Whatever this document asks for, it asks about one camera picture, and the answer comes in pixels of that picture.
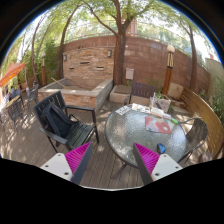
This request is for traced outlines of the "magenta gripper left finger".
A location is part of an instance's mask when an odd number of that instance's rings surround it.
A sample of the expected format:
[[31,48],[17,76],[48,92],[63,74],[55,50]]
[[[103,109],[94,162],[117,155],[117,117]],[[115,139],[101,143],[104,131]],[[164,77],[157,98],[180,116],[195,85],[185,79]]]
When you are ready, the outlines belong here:
[[91,153],[92,144],[86,143],[66,154],[55,154],[50,160],[43,164],[41,168],[79,185],[86,170]]

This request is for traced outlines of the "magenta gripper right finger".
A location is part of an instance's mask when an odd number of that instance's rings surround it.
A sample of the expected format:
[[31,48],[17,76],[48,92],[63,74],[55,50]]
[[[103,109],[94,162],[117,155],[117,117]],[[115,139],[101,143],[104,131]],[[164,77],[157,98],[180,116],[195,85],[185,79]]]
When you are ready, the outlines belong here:
[[168,154],[161,154],[138,143],[133,144],[133,154],[145,185],[182,169]]

